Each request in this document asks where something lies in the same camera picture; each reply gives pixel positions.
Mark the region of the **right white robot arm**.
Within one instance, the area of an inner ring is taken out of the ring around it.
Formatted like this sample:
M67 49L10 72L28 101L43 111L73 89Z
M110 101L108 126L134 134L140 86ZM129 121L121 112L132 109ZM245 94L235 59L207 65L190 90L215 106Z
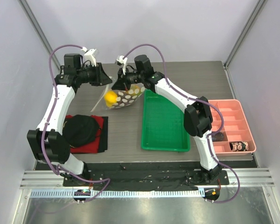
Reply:
M135 57L136 68L128 70L127 58L119 56L116 64L120 66L113 90L128 91L132 84L142 83L144 87L163 96L176 105L184 114L183 127L194 138L201 166L201 178L206 184L213 184L222 170L215 154L211 129L213 117L210 103L205 97L195 97L173 84L166 75L152 67L146 55Z

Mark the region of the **clear dotted zip bag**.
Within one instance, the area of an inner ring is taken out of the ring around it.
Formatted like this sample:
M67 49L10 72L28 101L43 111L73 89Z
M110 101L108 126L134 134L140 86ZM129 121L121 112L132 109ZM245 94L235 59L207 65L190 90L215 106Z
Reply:
M111 87L116 80L111 76L109 76L109 78L112 80L112 84L107 84L105 86L105 89L91 112L130 106L134 104L145 91L143 84L131 84L131 88L128 91L112 90Z

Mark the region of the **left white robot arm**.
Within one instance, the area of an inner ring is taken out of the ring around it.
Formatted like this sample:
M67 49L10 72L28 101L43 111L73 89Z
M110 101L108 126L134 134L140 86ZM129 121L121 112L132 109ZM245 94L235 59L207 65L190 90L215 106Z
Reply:
M94 49L81 54L64 55L60 73L52 75L53 92L48 108L35 130L27 133L28 143L37 161L48 164L59 175L73 177L79 186L90 182L90 172L85 162L70 152L70 145L63 137L63 122L68 108L82 84L92 86L111 84L102 64L96 61Z

